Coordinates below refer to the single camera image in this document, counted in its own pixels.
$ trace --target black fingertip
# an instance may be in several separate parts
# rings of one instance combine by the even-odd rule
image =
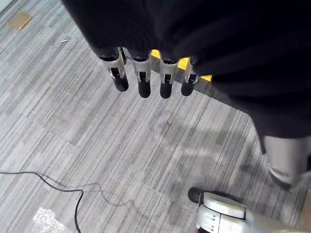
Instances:
[[[115,79],[113,79],[113,82],[114,82],[116,88],[121,92],[124,92],[128,89],[128,81],[127,81],[126,75],[124,75],[123,78],[121,78],[118,75]]]
[[[181,94],[183,94],[183,96],[189,96],[192,94],[193,89],[194,89],[193,84],[183,82],[183,84],[181,86]]]
[[[151,93],[150,82],[138,82],[138,92],[139,95],[143,98],[149,97]]]
[[[161,83],[160,95],[162,98],[167,99],[172,94],[172,83]]]

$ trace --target floor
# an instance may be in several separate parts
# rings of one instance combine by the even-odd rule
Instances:
[[[299,228],[305,231],[311,231],[311,191],[308,192],[308,195],[305,200],[305,204],[300,215]]]
[[[22,31],[6,25],[18,10],[34,17]],[[130,88],[118,92],[60,1],[17,1],[2,14],[0,67],[0,170],[82,187],[82,232],[194,233],[192,186],[298,225],[308,190],[273,184],[246,113],[198,91],[183,97],[178,82],[163,100],[154,71],[142,99],[131,61]],[[43,208],[74,232],[78,197],[34,175],[0,175],[0,231],[40,232]]]

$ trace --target black cloth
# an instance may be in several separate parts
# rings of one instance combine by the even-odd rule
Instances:
[[[95,52],[158,49],[196,57],[260,136],[311,135],[309,1],[63,0]]]

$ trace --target electrical cord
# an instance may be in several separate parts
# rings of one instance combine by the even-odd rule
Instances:
[[[75,224],[75,227],[78,231],[78,233],[81,233],[81,230],[79,228],[79,224],[78,224],[78,220],[77,220],[77,215],[78,215],[78,208],[79,208],[79,204],[80,204],[80,201],[83,197],[83,194],[84,194],[84,191],[83,189],[61,189],[61,188],[57,188],[55,186],[53,186],[52,184],[50,184],[49,182],[47,182],[39,173],[37,172],[34,172],[34,171],[21,171],[21,172],[0,172],[0,174],[3,174],[3,175],[20,175],[20,174],[33,174],[33,175],[36,175],[37,177],[39,177],[44,183],[46,183],[48,186],[50,186],[51,188],[57,190],[57,191],[60,191],[60,192],[64,192],[64,193],[71,193],[71,192],[81,192],[80,194],[80,197],[77,201],[77,204],[76,204],[76,208],[75,208],[75,211],[74,211],[74,224]]]

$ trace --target yellow joint cover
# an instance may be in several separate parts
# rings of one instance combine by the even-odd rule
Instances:
[[[159,53],[158,50],[152,50],[151,55],[153,57],[157,57],[157,58],[160,59],[160,53]],[[179,63],[178,63],[178,67],[181,68],[181,69],[186,69],[186,66],[188,64],[188,60],[189,60],[188,57],[184,57],[184,58],[180,59]],[[207,81],[211,81],[212,76],[211,75],[205,75],[205,76],[201,76],[201,78],[205,79]]]

